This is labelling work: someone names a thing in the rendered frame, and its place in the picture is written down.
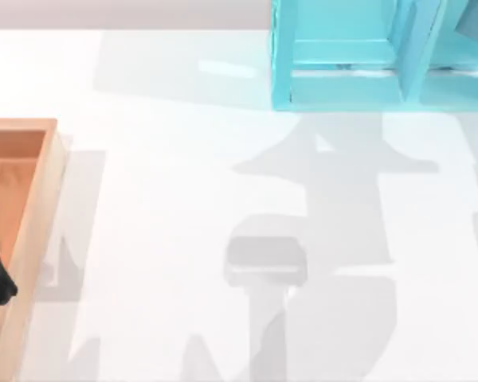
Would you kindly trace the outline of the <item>light blue rack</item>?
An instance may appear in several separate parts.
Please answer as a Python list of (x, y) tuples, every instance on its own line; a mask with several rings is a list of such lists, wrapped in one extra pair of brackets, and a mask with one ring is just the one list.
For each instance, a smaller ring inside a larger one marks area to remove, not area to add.
[(271, 0), (278, 111), (478, 111), (468, 0)]

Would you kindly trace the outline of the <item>shallow salmon-coloured box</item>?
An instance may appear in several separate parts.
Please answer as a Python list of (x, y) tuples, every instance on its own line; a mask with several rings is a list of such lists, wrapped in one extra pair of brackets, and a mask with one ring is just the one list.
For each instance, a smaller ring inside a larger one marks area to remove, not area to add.
[(67, 154), (56, 119), (0, 118), (0, 257), (18, 294), (0, 306), (0, 382), (15, 382)]

